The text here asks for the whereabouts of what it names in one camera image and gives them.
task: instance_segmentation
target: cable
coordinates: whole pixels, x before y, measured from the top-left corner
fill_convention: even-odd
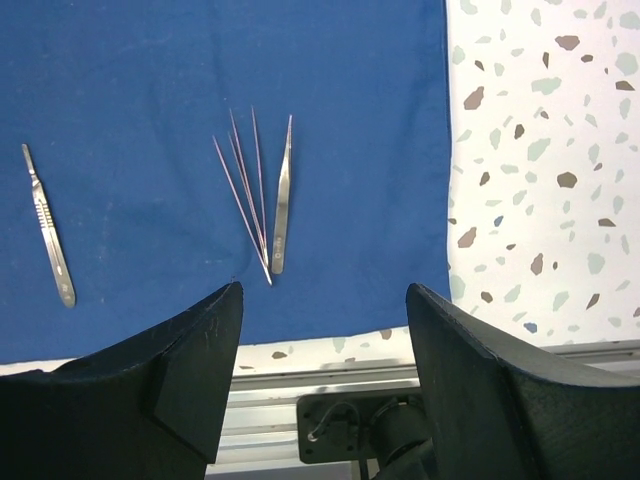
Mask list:
[[[353,403],[336,402],[333,405],[331,405],[331,407],[329,407],[329,409],[325,412],[325,414],[322,416],[322,418],[318,422],[318,425],[316,426],[316,428],[314,428],[309,432],[309,434],[307,435],[307,440],[309,440],[310,442],[315,442],[318,440],[318,438],[326,431],[327,426],[329,425],[329,422],[333,417],[333,414],[335,413],[336,409],[338,409],[339,407],[347,407],[350,411],[352,411],[356,415],[356,421],[358,425],[358,433],[356,434],[356,445],[358,449],[358,469],[360,470],[360,479],[369,480],[369,466],[367,465],[367,458],[364,455],[364,448],[363,448],[363,441],[364,441],[363,427],[364,426],[362,425],[360,411]]]

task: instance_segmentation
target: table surface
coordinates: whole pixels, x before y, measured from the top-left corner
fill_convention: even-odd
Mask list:
[[[640,338],[640,5],[589,3],[449,4],[453,298],[538,346]],[[236,374],[370,360],[411,362],[408,329],[243,346]]]
[[[0,362],[89,354],[234,278],[243,345],[402,326],[415,281],[450,295],[444,0],[146,3],[23,2],[0,15],[12,45],[0,52],[0,316],[11,319],[0,322]],[[269,244],[293,115],[285,270],[273,288],[211,138],[244,199],[232,109],[256,199],[251,105]],[[51,281],[23,142],[73,309]]]

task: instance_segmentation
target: thin metal needle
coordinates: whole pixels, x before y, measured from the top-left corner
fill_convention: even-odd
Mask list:
[[[260,243],[260,248],[262,249],[263,258],[264,258],[264,251],[265,251],[264,239],[263,239],[262,232],[260,232],[260,224],[258,223],[258,214],[256,213],[256,209],[253,206],[253,196],[251,195],[251,187],[249,186],[249,176],[247,175],[247,170],[245,165],[240,160],[238,147],[233,142],[233,138],[231,137],[231,134],[229,134],[229,143],[231,143],[231,150],[233,151],[233,156],[236,160],[236,165],[238,166],[238,170],[240,170],[240,179],[242,180],[244,195],[247,198],[247,202],[249,203],[249,211],[251,212],[251,219],[253,220],[253,226],[256,229],[256,235],[258,236],[258,242]]]
[[[260,247],[262,249],[262,258],[264,259],[265,264],[269,265],[269,253],[267,251],[267,245],[265,243],[266,236],[262,233],[260,229],[260,224],[258,222],[258,214],[256,213],[256,207],[253,201],[253,195],[251,194],[251,186],[249,185],[249,176],[247,175],[247,168],[244,163],[244,156],[242,155],[242,147],[240,146],[240,136],[238,135],[238,127],[236,126],[236,120],[233,117],[233,111],[231,109],[229,109],[229,115],[231,117],[231,126],[233,128],[233,135],[235,137],[235,146],[233,144],[233,140],[231,139],[231,135],[229,135],[229,140],[231,142],[233,155],[236,157],[236,162],[238,163],[240,176],[243,178],[242,183],[244,185],[245,195],[247,196],[247,202],[249,203],[249,209],[251,210],[251,217],[253,219],[253,224],[255,226],[256,233],[258,235],[258,240],[260,241]]]
[[[262,235],[264,241],[264,256],[269,265],[269,252],[267,242],[267,215],[264,207],[264,184],[262,182],[262,161],[260,159],[260,141],[258,140],[258,122],[256,121],[256,111],[251,107],[251,119],[253,120],[253,137],[256,141],[256,158],[258,160],[258,182],[260,183],[260,208],[262,210]]]
[[[260,249],[256,244],[256,240],[253,238],[253,233],[251,232],[251,227],[249,226],[249,220],[247,220],[247,216],[244,213],[244,209],[242,208],[242,203],[240,203],[240,197],[238,197],[238,192],[236,191],[236,187],[233,184],[233,180],[231,179],[231,175],[229,174],[229,169],[227,168],[227,163],[224,161],[224,156],[222,155],[222,150],[220,150],[220,145],[218,145],[218,140],[216,137],[213,137],[213,144],[216,147],[216,151],[218,152],[218,157],[220,158],[220,163],[222,164],[222,168],[224,169],[224,173],[227,176],[227,180],[229,181],[229,186],[231,187],[231,191],[233,192],[233,198],[235,198],[236,203],[238,204],[238,209],[240,210],[240,214],[242,215],[242,220],[244,220],[244,225],[247,227],[247,232],[249,232],[249,237],[251,237],[251,243],[253,247],[256,249],[256,253],[258,254],[258,258],[260,259],[260,264],[262,265],[262,269],[264,270],[264,274],[267,277],[267,283],[270,286],[273,285],[273,281],[271,280],[271,275],[269,274],[269,268],[264,262],[262,258],[262,254],[260,253]]]

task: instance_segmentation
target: acupuncture needle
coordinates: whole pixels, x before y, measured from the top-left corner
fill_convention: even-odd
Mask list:
[[[266,244],[266,235],[261,232],[260,224],[258,222],[258,214],[256,213],[255,203],[253,201],[253,195],[251,194],[251,185],[249,184],[249,176],[247,175],[247,169],[244,163],[244,156],[242,155],[242,148],[240,146],[240,136],[238,135],[238,127],[236,126],[235,118],[233,117],[233,112],[229,110],[229,115],[231,116],[231,127],[233,129],[233,137],[235,138],[235,145],[231,135],[229,135],[229,141],[231,142],[231,149],[233,150],[233,156],[235,157],[236,163],[238,165],[238,170],[240,170],[240,177],[242,178],[242,185],[244,187],[244,193],[247,197],[247,202],[249,203],[249,210],[251,211],[251,217],[253,219],[253,225],[256,229],[256,233],[258,235],[258,241],[260,242],[260,248],[262,249],[262,258],[264,259],[264,263],[269,266],[269,254],[267,251]]]
[[[264,206],[264,183],[262,181],[262,160],[260,159],[260,140],[258,138],[258,122],[256,120],[256,111],[251,107],[251,119],[253,121],[253,138],[256,143],[256,159],[258,162],[258,183],[260,184],[260,208],[262,210],[262,239],[264,242],[264,258],[267,266],[269,266],[269,253],[267,248],[269,243],[267,242],[267,215],[265,213]]]
[[[258,258],[260,259],[260,264],[262,265],[264,274],[267,277],[267,282],[271,286],[273,285],[273,281],[271,280],[271,275],[269,274],[269,267],[267,267],[266,262],[264,261],[264,258],[260,253],[260,248],[258,248],[258,244],[256,243],[255,238],[253,238],[253,233],[251,232],[251,227],[249,226],[249,220],[247,219],[247,215],[244,213],[244,209],[242,208],[242,203],[240,202],[240,197],[238,196],[236,187],[233,184],[233,180],[231,179],[231,175],[229,174],[229,169],[227,168],[227,163],[224,160],[224,155],[222,155],[222,150],[220,149],[220,145],[218,144],[218,140],[216,140],[215,136],[213,137],[213,144],[216,147],[216,151],[218,152],[218,158],[220,158],[220,163],[222,164],[224,173],[227,176],[227,180],[229,181],[229,186],[231,187],[231,191],[233,192],[233,198],[235,198],[236,203],[238,204],[238,209],[240,210],[240,214],[242,215],[242,220],[244,220],[244,226],[247,228],[249,237],[251,237],[251,243],[253,244],[253,247],[256,249],[256,253],[258,254]]]
[[[26,144],[22,144],[22,154],[27,162],[27,168],[31,175],[31,193],[33,196],[33,203],[36,207],[36,213],[38,215],[38,221],[40,223],[40,230],[44,237],[44,243],[47,247],[47,253],[49,254],[49,262],[53,270],[53,276],[56,280],[56,286],[58,287],[58,294],[62,299],[62,303],[66,307],[72,308],[76,304],[76,294],[71,283],[71,276],[67,269],[67,264],[60,247],[60,240],[56,232],[56,227],[51,217],[49,210],[49,203],[44,193],[42,183],[36,174],[33,167],[33,160],[31,159],[31,153],[29,147]]]
[[[289,193],[291,190],[291,124],[293,115],[289,115],[287,139],[284,147],[280,180],[278,182],[278,203],[276,206],[276,225],[273,233],[273,258],[271,271],[280,274],[284,270],[284,253],[287,241],[287,223],[289,220]]]

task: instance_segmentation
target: metal bracket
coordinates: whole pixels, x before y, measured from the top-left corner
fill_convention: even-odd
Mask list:
[[[375,458],[369,440],[372,425],[389,408],[403,404],[423,410],[420,388],[301,397],[296,409],[300,460],[306,464],[357,460],[359,430],[363,455]]]

